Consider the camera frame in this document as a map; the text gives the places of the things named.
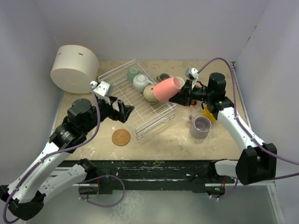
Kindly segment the sage green cup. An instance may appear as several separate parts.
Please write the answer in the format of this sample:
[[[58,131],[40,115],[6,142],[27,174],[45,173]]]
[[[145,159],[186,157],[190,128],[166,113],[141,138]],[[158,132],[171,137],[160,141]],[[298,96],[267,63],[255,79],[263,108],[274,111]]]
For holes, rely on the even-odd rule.
[[[127,80],[131,83],[133,82],[135,76],[139,75],[140,71],[136,68],[131,68],[129,72],[127,73]]]

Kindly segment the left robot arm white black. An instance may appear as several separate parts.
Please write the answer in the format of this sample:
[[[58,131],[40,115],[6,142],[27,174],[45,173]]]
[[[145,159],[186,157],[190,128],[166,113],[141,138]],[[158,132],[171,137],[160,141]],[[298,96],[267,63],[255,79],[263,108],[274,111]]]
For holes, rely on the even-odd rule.
[[[93,129],[98,131],[102,121],[109,118],[125,123],[134,110],[134,106],[125,105],[116,97],[109,97],[107,101],[93,99],[94,105],[85,98],[74,101],[34,162],[13,183],[0,187],[0,198],[5,202],[2,213],[5,223],[10,223],[6,216],[8,210],[16,221],[28,221],[52,197],[71,185],[91,183],[96,179],[98,171],[88,159],[81,159],[66,172],[49,178],[61,162],[91,141],[87,134]]]

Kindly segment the light pink mug white inside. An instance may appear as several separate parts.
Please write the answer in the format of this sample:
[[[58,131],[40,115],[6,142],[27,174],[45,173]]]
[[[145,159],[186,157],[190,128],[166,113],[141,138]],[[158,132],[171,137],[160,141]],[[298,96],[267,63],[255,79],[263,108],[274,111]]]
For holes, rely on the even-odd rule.
[[[160,102],[168,102],[170,98],[181,91],[182,85],[177,77],[168,78],[153,88],[155,98]]]

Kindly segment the pale grey white mug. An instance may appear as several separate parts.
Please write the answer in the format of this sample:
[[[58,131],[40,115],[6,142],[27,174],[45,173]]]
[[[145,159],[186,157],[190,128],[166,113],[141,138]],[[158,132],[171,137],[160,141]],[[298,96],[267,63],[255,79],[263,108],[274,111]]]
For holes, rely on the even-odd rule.
[[[139,93],[143,93],[144,89],[150,84],[154,85],[154,83],[150,81],[149,77],[144,74],[138,74],[133,79],[133,86]]]

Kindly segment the beige round mug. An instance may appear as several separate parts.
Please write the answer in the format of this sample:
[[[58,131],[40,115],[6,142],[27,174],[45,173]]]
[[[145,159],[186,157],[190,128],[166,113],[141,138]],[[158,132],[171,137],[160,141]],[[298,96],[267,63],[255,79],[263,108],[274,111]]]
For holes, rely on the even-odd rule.
[[[150,84],[145,87],[143,91],[143,97],[149,104],[156,104],[158,102],[157,98],[154,95],[154,85]]]

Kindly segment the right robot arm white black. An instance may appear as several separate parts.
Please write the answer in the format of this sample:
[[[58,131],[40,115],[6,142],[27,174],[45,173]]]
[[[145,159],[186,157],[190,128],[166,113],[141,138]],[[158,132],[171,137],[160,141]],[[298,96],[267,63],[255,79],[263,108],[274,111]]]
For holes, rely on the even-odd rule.
[[[230,176],[248,185],[275,177],[276,147],[272,143],[266,144],[243,121],[236,105],[226,97],[223,74],[212,73],[204,87],[193,87],[191,80],[187,80],[181,91],[169,101],[183,106],[190,106],[192,101],[205,102],[208,111],[226,128],[239,147],[241,155],[238,160],[222,159],[212,163],[213,168],[207,174],[210,181],[219,182],[224,176]]]

